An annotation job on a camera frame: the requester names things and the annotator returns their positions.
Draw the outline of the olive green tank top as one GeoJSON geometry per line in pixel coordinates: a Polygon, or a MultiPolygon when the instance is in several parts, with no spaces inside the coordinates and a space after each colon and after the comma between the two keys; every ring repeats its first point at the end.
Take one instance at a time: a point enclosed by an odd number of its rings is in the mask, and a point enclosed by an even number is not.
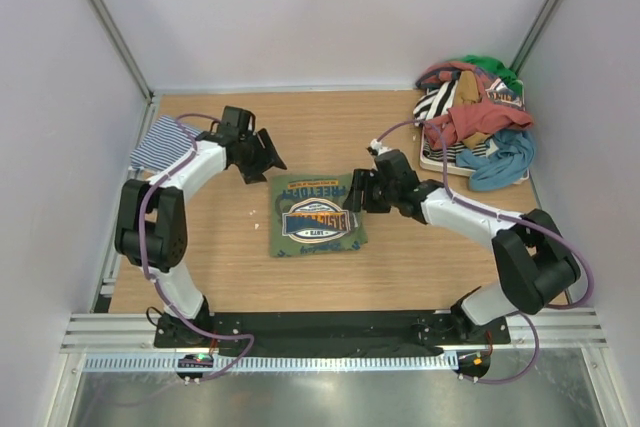
{"type": "Polygon", "coordinates": [[[343,207],[350,174],[280,175],[270,181],[269,255],[358,251],[368,242],[361,216],[343,207]]]}

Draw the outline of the blue white striped tank top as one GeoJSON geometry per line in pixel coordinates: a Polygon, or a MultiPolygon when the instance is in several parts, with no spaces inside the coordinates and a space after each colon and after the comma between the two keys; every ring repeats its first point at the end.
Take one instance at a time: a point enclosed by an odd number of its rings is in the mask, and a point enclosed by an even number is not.
{"type": "Polygon", "coordinates": [[[173,117],[163,115],[152,124],[130,154],[130,167],[162,172],[191,149],[192,140],[200,133],[200,129],[188,124],[179,127],[173,117]]]}

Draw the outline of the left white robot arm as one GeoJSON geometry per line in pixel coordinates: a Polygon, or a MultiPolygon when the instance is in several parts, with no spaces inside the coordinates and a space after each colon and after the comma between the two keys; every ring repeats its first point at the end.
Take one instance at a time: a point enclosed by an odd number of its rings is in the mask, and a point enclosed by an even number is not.
{"type": "Polygon", "coordinates": [[[271,168],[286,167],[253,112],[233,106],[220,117],[205,115],[209,127],[187,125],[190,114],[161,116],[131,155],[147,179],[130,179],[121,189],[114,247],[142,271],[164,304],[159,328],[199,347],[215,333],[208,301],[186,265],[187,204],[229,167],[247,184],[265,181],[271,168]]]}

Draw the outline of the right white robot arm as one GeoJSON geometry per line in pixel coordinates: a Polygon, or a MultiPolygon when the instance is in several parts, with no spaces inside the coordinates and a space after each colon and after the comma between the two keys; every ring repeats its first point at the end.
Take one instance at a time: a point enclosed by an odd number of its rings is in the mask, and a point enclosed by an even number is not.
{"type": "Polygon", "coordinates": [[[373,168],[353,172],[347,210],[396,209],[423,225],[475,241],[494,256],[497,281],[466,294],[450,309],[450,328],[459,341],[476,341],[496,319],[537,314],[580,279],[574,254],[545,211],[500,211],[455,193],[445,180],[420,179],[397,149],[372,154],[373,168]]]}

